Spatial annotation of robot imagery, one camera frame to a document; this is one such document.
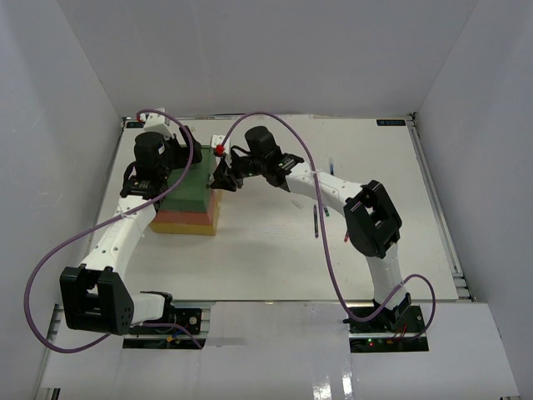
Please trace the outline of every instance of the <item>wire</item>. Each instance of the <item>wire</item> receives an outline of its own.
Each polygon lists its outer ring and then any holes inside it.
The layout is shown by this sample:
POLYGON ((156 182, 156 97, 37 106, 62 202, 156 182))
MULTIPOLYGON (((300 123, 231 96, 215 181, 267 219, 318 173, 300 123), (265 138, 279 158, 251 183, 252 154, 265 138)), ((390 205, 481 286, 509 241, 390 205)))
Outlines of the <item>wire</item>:
MULTIPOLYGON (((285 128, 287 128, 289 130, 289 132, 291 132, 292 135, 294 135, 296 140, 301 144, 301 146, 303 147, 304 151, 306 152, 307 158, 309 158, 309 164, 311 166, 311 170, 312 171, 316 171, 315 160, 313 159, 313 156, 311 155, 311 151, 309 150, 309 148, 307 147, 307 145, 305 144, 305 142, 303 141, 301 136, 298 135, 298 133, 296 133, 296 131, 288 123, 283 121, 277 115, 274 115, 274 114, 272 114, 270 112, 262 112, 262 111, 250 112, 248 114, 244 114, 244 115, 240 116, 233 123, 233 125, 230 127, 229 131, 227 131, 226 137, 224 138, 224 140, 222 140, 222 146, 224 146, 224 144, 226 144, 227 139, 229 139, 229 137, 232 135, 232 133, 235 130, 235 128, 237 127, 237 125, 239 123, 241 123, 242 120, 244 120, 244 119, 246 119, 248 117, 251 117, 253 115, 266 115, 266 116, 268 116, 270 118, 275 119, 281 125, 283 125, 285 128)), ((320 183, 318 182, 318 174, 314 173, 313 177, 315 179, 316 200, 318 201, 318 207, 320 209, 323 209, 324 208, 324 203, 322 201, 320 183)), ((394 287, 394 289, 392 289, 392 292, 385 298, 383 303, 372 314, 370 314, 368 317, 358 317, 357 315, 355 315, 350 310, 350 308, 346 304, 346 301, 344 300, 344 297, 342 296, 341 289, 339 288, 339 285, 338 285, 338 283, 336 281, 336 278, 335 278, 335 273, 333 272, 333 266, 331 265, 330 249, 329 249, 328 244, 327 244, 326 225, 324 223, 324 213, 323 212, 319 212, 318 215, 320 217, 320 228, 321 228, 322 244, 323 244, 323 247, 324 247, 324 255, 326 257, 327 271, 330 274, 331 283, 333 284, 333 288, 335 289, 336 296, 339 299, 339 302, 341 303, 342 307, 344 308, 344 311, 346 311, 346 314, 348 314, 348 317, 350 317, 351 319, 353 319, 355 321, 358 321, 359 323, 367 323, 367 322, 371 321, 372 319, 377 317, 377 315, 390 302, 390 300, 396 294, 396 292, 398 292, 398 290, 400 290, 407 282, 412 280, 412 278, 419 278, 419 279, 422 279, 427 284, 427 286, 429 287, 429 289, 431 291, 432 309, 431 309, 430 319, 428 320, 426 326, 417 335, 415 335, 414 337, 411 337, 411 340, 420 337, 425 331, 427 331, 427 328, 431 325, 431 323, 433 322, 433 317, 435 316, 436 295, 435 295, 435 290, 433 289, 433 286, 431 285, 430 281, 426 277, 424 277, 424 276, 422 276, 422 275, 420 275, 418 273, 413 273, 412 275, 409 275, 408 277, 406 277, 406 279, 403 280, 402 283, 396 285, 394 287)))
MULTIPOLYGON (((189 169, 191 168, 191 164, 192 164, 194 142, 192 140, 191 134, 189 133, 189 130, 185 129, 185 125, 183 125, 181 122, 179 122, 177 119, 175 119, 173 116, 167 114, 166 112, 163 112, 163 111, 160 111, 160 110, 156 110, 156 109, 153 109, 153 108, 145 108, 145 109, 143 109, 141 111, 138 111, 137 112, 137 118, 139 118, 141 116, 141 114, 143 114, 143 113, 155 113, 155 114, 162 115, 163 117, 166 117, 166 118, 170 119, 175 124, 177 124, 180 128, 182 128, 183 131, 185 132, 186 136, 187 136, 187 141, 188 141, 188 145, 189 145, 189 158, 187 159, 187 164, 185 165, 185 168, 183 168, 182 175, 179 177, 179 179, 176 181, 176 183, 174 183, 165 192, 161 193, 159 196, 153 198, 152 200, 149 200, 149 201, 141 204, 140 206, 137 206, 135 208, 132 208, 131 210, 128 210, 128 211, 124 212, 123 213, 124 215, 130 215, 130 214, 136 213, 137 211, 142 210, 143 208, 148 207, 149 205, 162 200, 168 193, 170 193, 172 190, 177 188, 177 186, 180 183, 183 182, 183 179, 187 175, 189 169)), ((37 265, 33 269, 32 273, 30 274, 30 277, 28 278, 27 283, 26 283, 26 288, 24 289, 24 316, 26 317, 27 324, 30 327, 30 329, 32 330, 33 335, 35 335, 37 340, 39 342, 41 342, 45 347, 49 348, 50 350, 53 350, 54 352, 57 352, 57 353, 63 353, 63 354, 79 353, 79 352, 82 352, 83 350, 87 350, 88 348, 91 348, 92 346, 95 346, 95 345, 99 344, 102 340, 107 338, 109 335, 108 334, 107 335, 103 335, 103 336, 99 337, 97 340, 95 340, 94 342, 90 342, 89 344, 86 344, 85 346, 75 347, 75 348, 62 348, 62 347, 58 347, 58 346, 50 343, 39 332, 39 330, 37 329, 37 326, 35 325, 35 322, 33 321, 32 311, 30 310, 30 293, 32 291, 32 285, 33 285, 33 281, 35 281, 35 277, 37 276, 37 274, 41 270, 41 268, 44 265, 44 263, 46 261, 48 261, 48 259, 51 256, 53 256, 55 253, 57 253, 59 250, 61 250, 62 248, 68 246, 69 244, 71 244, 73 242, 76 242, 78 239, 81 239, 81 238, 87 236, 89 233, 93 233, 93 232, 97 231, 100 228, 106 227, 107 225, 109 225, 111 223, 114 223, 114 222, 118 221, 121 218, 122 218, 122 215, 119 214, 116 217, 110 218, 110 219, 108 219, 108 220, 106 220, 104 222, 100 222, 98 225, 95 225, 94 227, 90 227, 89 229, 86 229, 85 231, 82 231, 79 234, 70 237, 69 239, 65 240, 61 244, 58 244, 56 247, 54 247, 52 250, 50 250, 41 259, 41 261, 39 261, 37 263, 37 265)))
POLYGON ((194 336, 192 336, 192 334, 189 331, 187 331, 181 325, 178 325, 176 323, 152 323, 152 322, 141 322, 140 325, 143 327, 149 327, 149 328, 164 328, 165 327, 165 328, 170 328, 170 329, 172 328, 179 329, 192 340, 192 342, 197 346, 197 348, 202 350, 202 345, 194 338, 194 336))

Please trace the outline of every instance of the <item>gray wall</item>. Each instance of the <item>gray wall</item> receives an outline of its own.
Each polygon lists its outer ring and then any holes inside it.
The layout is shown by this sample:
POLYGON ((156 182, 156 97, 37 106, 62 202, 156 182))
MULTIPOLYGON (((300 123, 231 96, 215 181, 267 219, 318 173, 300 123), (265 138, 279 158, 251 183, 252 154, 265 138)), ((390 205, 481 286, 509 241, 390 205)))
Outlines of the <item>gray wall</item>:
POLYGON ((59 4, 120 115, 383 116, 418 110, 476 1, 59 4))
MULTIPOLYGON (((56 0, 2 0, 0 54, 0 397, 18 400, 32 398, 44 354, 23 316, 27 277, 91 225, 120 120, 56 0)), ((45 334, 59 273, 82 248, 37 277, 32 310, 45 334)))
POLYGON ((420 110, 432 177, 471 291, 533 398, 533 4, 481 0, 420 110))

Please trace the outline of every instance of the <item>yellow block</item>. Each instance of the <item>yellow block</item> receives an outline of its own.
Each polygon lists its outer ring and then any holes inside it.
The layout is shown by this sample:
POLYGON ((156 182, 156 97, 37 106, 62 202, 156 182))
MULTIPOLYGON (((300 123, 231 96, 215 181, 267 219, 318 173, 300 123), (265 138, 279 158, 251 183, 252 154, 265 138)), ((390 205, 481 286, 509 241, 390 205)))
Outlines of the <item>yellow block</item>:
POLYGON ((221 196, 216 197, 217 203, 215 204, 215 209, 213 211, 212 225, 191 225, 187 223, 152 222, 150 224, 150 228, 155 233, 215 236, 215 234, 217 233, 218 214, 220 212, 220 197, 221 196))

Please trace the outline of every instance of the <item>stacked blocks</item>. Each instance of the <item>stacked blocks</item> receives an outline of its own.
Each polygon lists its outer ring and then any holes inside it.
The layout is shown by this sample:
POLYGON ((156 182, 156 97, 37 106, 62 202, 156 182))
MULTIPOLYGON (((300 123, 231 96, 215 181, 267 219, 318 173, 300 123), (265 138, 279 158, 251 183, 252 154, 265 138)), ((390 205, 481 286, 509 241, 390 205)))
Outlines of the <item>stacked blocks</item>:
MULTIPOLYGON (((209 187, 215 167, 211 149, 202 147, 202 162, 192 164, 182 183, 165 197, 150 224, 153 232, 208 236, 217 233, 222 191, 209 187)), ((182 173, 183 169, 172 171, 168 186, 173 185, 182 173)))

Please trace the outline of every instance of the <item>green block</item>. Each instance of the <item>green block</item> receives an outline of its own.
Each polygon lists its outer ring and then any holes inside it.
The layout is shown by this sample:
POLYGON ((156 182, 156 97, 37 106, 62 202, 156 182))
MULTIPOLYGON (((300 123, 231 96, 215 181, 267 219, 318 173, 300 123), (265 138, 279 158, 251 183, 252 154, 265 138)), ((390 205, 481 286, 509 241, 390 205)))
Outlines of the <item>green block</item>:
MULTIPOLYGON (((207 213, 211 200, 209 179, 216 165, 215 156, 209 146, 202 146, 202 162, 191 165, 183 182, 165 197, 161 210, 207 213)), ((172 171, 168 178, 168 186, 173 185, 182 174, 183 168, 172 171)))

